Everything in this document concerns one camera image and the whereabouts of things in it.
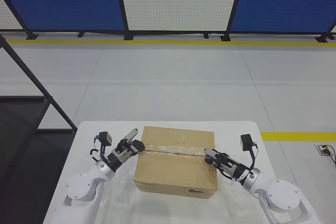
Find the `floor outlet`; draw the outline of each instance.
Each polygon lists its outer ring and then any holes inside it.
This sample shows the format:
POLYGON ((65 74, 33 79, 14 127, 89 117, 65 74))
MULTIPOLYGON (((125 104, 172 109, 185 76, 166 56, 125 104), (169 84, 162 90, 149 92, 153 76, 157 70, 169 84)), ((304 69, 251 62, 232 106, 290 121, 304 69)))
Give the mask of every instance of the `floor outlet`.
POLYGON ((325 144, 319 144, 319 143, 315 143, 315 147, 317 149, 317 151, 319 152, 320 156, 328 156, 327 153, 325 153, 323 150, 327 149, 330 150, 325 144))

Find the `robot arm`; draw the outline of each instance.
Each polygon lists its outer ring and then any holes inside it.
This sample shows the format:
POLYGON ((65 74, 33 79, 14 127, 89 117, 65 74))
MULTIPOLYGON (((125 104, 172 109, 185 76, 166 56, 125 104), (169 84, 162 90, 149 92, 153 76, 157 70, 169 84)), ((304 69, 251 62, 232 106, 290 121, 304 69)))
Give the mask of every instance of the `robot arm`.
POLYGON ((251 140, 249 134, 241 136, 241 144, 243 151, 250 151, 253 163, 249 168, 226 153, 208 148, 205 149, 205 162, 216 167, 226 178, 238 181, 251 195, 258 194, 260 205, 270 224, 281 223, 272 211, 286 213, 297 207, 301 211, 300 217, 284 224, 321 224, 311 204, 297 186, 285 180, 271 180, 263 172, 254 168, 255 156, 252 147, 257 145, 251 140))
POLYGON ((94 140, 101 142, 100 157, 93 167, 86 173, 76 174, 71 177, 66 194, 56 206, 52 224, 94 223, 99 210, 104 182, 110 181, 117 169, 129 158, 144 150, 144 144, 133 140, 138 130, 134 129, 127 134, 106 157, 105 147, 112 145, 112 138, 108 132, 101 132, 94 140), (88 202, 85 206, 74 206, 72 202, 88 202))

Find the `gray floor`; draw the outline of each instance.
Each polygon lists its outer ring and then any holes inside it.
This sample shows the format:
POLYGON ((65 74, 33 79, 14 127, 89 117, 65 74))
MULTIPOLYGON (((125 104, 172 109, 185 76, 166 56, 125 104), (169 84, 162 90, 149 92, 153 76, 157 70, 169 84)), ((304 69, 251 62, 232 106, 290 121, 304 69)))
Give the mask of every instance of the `gray floor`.
MULTIPOLYGON (((13 47, 77 125, 85 120, 251 120, 267 132, 336 132, 336 48, 13 47)), ((1 50, 0 95, 39 94, 1 50)), ((67 125, 50 108, 41 127, 67 125)), ((336 149, 336 142, 330 144, 336 149)), ((314 142, 265 145, 277 177, 296 183, 320 218, 336 223, 330 159, 319 156, 314 142)))

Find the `brown cardboard box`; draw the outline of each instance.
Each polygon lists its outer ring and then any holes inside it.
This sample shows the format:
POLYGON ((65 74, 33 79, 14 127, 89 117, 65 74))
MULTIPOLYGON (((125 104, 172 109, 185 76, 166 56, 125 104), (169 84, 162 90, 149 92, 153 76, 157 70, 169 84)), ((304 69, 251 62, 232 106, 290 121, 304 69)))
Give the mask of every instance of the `brown cardboard box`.
POLYGON ((204 162, 213 132, 146 126, 142 142, 134 174, 140 191, 210 198, 218 189, 216 169, 204 162))

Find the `yellow floor line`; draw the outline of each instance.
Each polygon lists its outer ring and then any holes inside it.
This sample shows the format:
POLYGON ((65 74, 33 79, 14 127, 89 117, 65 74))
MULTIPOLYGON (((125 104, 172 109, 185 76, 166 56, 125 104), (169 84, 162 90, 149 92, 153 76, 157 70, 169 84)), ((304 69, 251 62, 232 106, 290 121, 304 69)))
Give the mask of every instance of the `yellow floor line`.
POLYGON ((10 44, 86 44, 86 45, 241 45, 241 46, 321 46, 336 47, 336 43, 264 42, 264 41, 195 41, 195 40, 7 40, 10 44))
POLYGON ((336 132, 261 132, 264 141, 336 142, 336 132))

